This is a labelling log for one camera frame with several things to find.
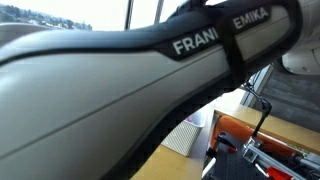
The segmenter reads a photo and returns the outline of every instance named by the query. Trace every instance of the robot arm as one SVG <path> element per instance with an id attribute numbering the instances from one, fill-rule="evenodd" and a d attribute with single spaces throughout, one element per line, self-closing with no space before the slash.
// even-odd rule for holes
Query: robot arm
<path id="1" fill-rule="evenodd" d="M 308 3 L 229 0 L 142 29 L 4 45 L 0 176 L 130 178 L 184 118 L 302 42 Z"/>

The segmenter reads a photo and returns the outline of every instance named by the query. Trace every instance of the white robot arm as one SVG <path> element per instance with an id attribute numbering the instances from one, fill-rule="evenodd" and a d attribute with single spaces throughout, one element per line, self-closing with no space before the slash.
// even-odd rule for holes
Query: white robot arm
<path id="1" fill-rule="evenodd" d="M 3 45 L 0 178 L 130 178 L 184 118 L 316 36 L 319 2 L 228 0 L 142 29 Z"/>

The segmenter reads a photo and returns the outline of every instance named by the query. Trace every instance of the sky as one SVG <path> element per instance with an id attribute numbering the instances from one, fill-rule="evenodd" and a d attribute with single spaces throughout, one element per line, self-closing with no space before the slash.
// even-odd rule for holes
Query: sky
<path id="1" fill-rule="evenodd" d="M 185 0 L 164 0 L 161 21 L 164 21 Z M 13 5 L 74 22 L 90 24 L 93 30 L 123 30 L 128 0 L 1 0 Z M 153 24 L 158 0 L 134 0 L 131 28 Z"/>

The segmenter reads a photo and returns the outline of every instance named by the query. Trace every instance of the table surface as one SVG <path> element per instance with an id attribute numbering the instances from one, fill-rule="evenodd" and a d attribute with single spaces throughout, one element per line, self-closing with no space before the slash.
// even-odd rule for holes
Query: table surface
<path id="1" fill-rule="evenodd" d="M 189 157 L 159 145 L 132 180 L 201 179 L 211 124 L 207 121 L 202 128 Z"/>
<path id="2" fill-rule="evenodd" d="M 240 104 L 218 103 L 215 107 L 215 113 L 231 116 L 251 128 L 255 128 L 261 118 L 260 111 Z M 285 143 L 320 154 L 320 133 L 310 129 L 269 115 L 262 124 L 260 132 Z"/>

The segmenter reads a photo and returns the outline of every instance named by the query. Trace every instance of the franka emika robot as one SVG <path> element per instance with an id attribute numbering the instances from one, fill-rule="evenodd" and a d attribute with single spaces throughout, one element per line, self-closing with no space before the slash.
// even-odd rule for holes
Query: franka emika robot
<path id="1" fill-rule="evenodd" d="M 319 0 L 189 1 L 121 32 L 0 26 L 0 178 L 128 179 L 187 116 L 319 42 Z"/>

